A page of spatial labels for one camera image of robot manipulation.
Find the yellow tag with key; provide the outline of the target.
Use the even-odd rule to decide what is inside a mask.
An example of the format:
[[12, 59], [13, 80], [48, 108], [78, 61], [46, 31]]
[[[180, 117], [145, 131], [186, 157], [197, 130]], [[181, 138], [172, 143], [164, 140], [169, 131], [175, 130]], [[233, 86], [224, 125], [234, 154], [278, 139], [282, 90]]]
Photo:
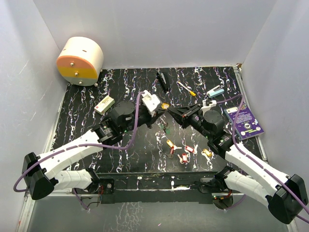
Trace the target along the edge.
[[161, 108], [162, 109], [168, 109], [169, 108], [169, 104], [168, 103], [162, 103]]

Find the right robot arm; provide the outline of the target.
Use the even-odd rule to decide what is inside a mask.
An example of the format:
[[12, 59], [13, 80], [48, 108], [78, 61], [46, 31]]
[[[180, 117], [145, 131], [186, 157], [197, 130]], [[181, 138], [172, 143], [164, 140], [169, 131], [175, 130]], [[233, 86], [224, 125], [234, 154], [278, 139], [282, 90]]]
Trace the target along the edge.
[[224, 130], [225, 121], [220, 113], [200, 104], [170, 107], [168, 112], [182, 128], [192, 126], [206, 137], [214, 154], [246, 173], [224, 167], [214, 176], [219, 191], [231, 189], [257, 200], [284, 224], [290, 224], [302, 210], [309, 210], [304, 180], [296, 174], [289, 176], [272, 168], [237, 143], [235, 137]]

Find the large metal keyring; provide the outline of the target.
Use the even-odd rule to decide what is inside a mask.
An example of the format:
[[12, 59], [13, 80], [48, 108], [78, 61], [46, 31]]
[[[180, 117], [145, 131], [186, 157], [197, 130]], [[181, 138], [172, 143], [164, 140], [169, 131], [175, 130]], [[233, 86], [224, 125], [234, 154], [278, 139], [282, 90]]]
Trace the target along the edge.
[[161, 128], [162, 128], [162, 125], [166, 125], [167, 127], [166, 128], [162, 128], [163, 130], [166, 130], [168, 127], [169, 127], [169, 124], [166, 120], [166, 117], [164, 115], [162, 115], [160, 117], [160, 125], [161, 125]]

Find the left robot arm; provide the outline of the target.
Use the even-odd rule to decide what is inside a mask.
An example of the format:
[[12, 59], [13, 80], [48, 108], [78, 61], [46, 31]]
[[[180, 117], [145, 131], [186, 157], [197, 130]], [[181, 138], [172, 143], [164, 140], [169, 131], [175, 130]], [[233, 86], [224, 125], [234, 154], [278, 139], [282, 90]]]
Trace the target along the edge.
[[129, 101], [118, 103], [103, 119], [77, 139], [53, 151], [36, 155], [31, 152], [24, 157], [22, 177], [33, 200], [40, 200], [54, 190], [84, 189], [94, 193], [100, 181], [95, 171], [82, 169], [66, 171], [75, 162], [102, 150], [117, 149], [123, 135], [136, 132], [135, 127], [151, 127], [164, 114], [161, 100], [143, 97], [134, 105]]

